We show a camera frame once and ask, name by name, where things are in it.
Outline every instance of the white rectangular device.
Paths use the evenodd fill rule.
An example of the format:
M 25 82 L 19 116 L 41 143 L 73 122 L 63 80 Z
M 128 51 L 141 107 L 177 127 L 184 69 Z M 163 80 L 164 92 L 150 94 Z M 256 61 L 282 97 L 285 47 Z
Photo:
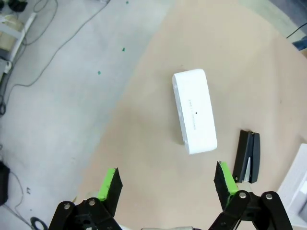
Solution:
M 202 69 L 172 79 L 184 145 L 189 154 L 216 149 L 217 140 L 206 74 Z

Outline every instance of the green tape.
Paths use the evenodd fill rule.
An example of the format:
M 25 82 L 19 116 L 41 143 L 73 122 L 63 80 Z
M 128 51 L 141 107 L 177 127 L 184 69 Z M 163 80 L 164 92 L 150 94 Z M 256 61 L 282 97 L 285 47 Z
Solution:
M 108 195 L 109 189 L 111 187 L 111 183 L 112 183 L 112 180 L 113 180 L 115 170 L 116 170 L 116 168 L 108 169 L 108 171 L 106 173 L 104 182 L 101 185 L 100 190 L 98 192 L 98 196 L 97 196 L 97 198 L 100 201 L 105 201 L 107 199 L 107 195 Z
M 224 178 L 225 178 L 225 182 L 227 185 L 227 189 L 228 192 L 230 193 L 230 195 L 234 195 L 236 194 L 237 191 L 239 191 L 235 180 L 232 177 L 232 174 L 227 166 L 226 162 L 220 162 L 221 168 L 223 170 L 223 174 L 224 174 Z

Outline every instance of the bolt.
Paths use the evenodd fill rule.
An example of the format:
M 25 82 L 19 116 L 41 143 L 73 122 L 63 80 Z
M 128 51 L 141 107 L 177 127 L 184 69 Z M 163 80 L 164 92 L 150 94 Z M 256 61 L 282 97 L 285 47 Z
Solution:
M 90 200 L 89 204 L 90 206 L 93 206 L 95 204 L 95 200 Z
M 240 193 L 240 194 L 239 194 L 239 197 L 242 198 L 242 199 L 244 199 L 244 198 L 246 198 L 246 194 L 245 194 L 245 193 Z
M 273 196 L 271 195 L 271 194 L 267 194 L 267 195 L 265 195 L 265 197 L 268 199 L 268 200 L 272 200 L 273 199 Z
M 64 209 L 69 209 L 71 207 L 71 205 L 69 203 L 67 203 L 65 206 L 64 206 Z

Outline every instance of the white floor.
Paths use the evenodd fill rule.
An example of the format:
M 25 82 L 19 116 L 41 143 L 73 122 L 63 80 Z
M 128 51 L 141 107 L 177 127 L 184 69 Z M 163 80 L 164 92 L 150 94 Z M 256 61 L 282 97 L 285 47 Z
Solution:
M 284 36 L 296 28 L 266 0 L 240 1 L 271 20 Z M 36 84 L 14 88 L 7 113 L 0 119 L 1 155 L 23 185 L 24 201 L 18 210 L 27 220 L 37 216 L 49 225 L 57 204 L 74 199 L 81 171 L 112 109 L 174 2 L 111 0 L 58 52 Z M 28 42 L 46 26 L 54 6 L 50 0 L 39 13 Z M 15 83 L 32 82 L 56 49 L 102 6 L 96 0 L 59 0 L 54 22 L 40 40 L 26 49 L 8 91 Z M 292 39 L 302 36 L 298 33 Z M 9 189 L 7 204 L 13 208 L 22 196 L 14 177 L 10 177 Z M 28 228 L 2 207 L 0 226 L 8 230 Z

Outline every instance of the black ring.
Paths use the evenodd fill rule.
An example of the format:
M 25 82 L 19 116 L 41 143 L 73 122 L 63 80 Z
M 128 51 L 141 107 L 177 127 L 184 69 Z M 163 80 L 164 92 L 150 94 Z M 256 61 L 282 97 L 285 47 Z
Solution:
M 42 229 L 42 230 L 48 230 L 47 225 L 46 225 L 42 220 L 40 220 L 39 218 L 37 218 L 37 217 L 31 217 L 31 218 L 30 218 L 30 221 L 31 221 L 31 224 L 32 224 L 32 226 L 33 226 L 33 228 L 34 228 L 35 230 L 41 230 L 41 229 L 39 229 L 39 228 L 36 226 L 36 222 L 39 222 L 39 223 L 41 223 L 41 224 L 43 225 L 43 229 Z

